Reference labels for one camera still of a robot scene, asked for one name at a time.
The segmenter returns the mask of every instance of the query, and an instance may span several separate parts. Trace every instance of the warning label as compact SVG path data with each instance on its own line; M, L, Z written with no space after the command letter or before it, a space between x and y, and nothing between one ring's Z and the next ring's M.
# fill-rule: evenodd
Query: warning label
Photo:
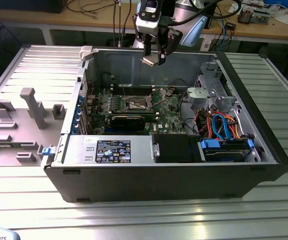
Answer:
M99 164L130 163L130 141L97 141L96 162Z

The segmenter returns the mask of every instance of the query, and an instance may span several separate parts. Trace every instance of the side panel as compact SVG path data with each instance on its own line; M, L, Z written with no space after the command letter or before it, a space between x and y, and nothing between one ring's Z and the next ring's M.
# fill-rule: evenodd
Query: side panel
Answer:
M67 202L241 198L276 165L205 167L46 167Z
M249 113L253 123L258 129L259 134L263 138L274 159L278 163L280 163L278 171L276 171L272 176L270 176L270 179L268 179L274 181L288 171L288 156L286 155L284 149L276 139L265 118L257 108L254 100L249 95L239 75L236 73L234 67L231 64L234 62L230 62L224 53L220 52L218 56L220 60L220 65L223 68L222 70L226 79L233 87L235 92L238 92L238 96L236 96L237 99L239 100L241 105L244 105L245 109Z

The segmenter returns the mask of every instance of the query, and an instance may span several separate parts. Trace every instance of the wooden tabletop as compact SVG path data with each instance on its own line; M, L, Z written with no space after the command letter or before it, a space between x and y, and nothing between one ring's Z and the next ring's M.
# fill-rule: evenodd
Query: wooden tabletop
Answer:
M96 3L98 0L75 0L70 5L70 8L79 11L79 2L82 5ZM87 6L88 10L97 9L109 4L112 4L113 0L103 0L99 4ZM222 1L219 7L222 10L222 14L227 14L229 10L229 4L232 1ZM132 4L131 15L136 11L137 4ZM121 19L124 22L129 9L128 3L122 3ZM132 29L133 23L131 15L127 21L126 28ZM65 8L62 13L46 13L36 11L19 11L19 10L0 10L0 20L2 22L14 22L14 23L32 23L32 24L54 24L54 25L71 25L71 26L87 26L87 27L104 27L111 28L113 26L113 7L109 6L97 11L97 19L84 15L80 12L73 12ZM237 22L237 15L234 15L227 19L228 22L236 24L235 36L240 37L256 37L256 38L269 38L269 39L283 39L288 40L288 25L281 23L273 18L269 20L268 24L240 24ZM118 25L118 7L116 7L116 25ZM218 27L216 21L212 21L210 29L204 29L204 34L220 34L221 29Z

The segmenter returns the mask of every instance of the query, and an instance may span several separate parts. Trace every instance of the green circuit board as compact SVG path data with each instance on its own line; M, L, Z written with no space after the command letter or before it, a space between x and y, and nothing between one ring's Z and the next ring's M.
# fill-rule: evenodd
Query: green circuit board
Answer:
M96 95L93 101L91 119L91 134L116 134L110 127L113 116L141 116L145 118L145 129L131 134L150 135L184 134L184 125L180 119L178 108L180 99L178 94L166 96L156 91L150 96L150 106L147 107L142 95L114 95L106 89Z

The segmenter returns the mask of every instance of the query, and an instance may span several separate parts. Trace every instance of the motherboard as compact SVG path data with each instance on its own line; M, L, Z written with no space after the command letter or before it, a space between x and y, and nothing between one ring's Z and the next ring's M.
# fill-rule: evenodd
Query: motherboard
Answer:
M182 93L173 88L104 88L88 96L89 134L184 134Z

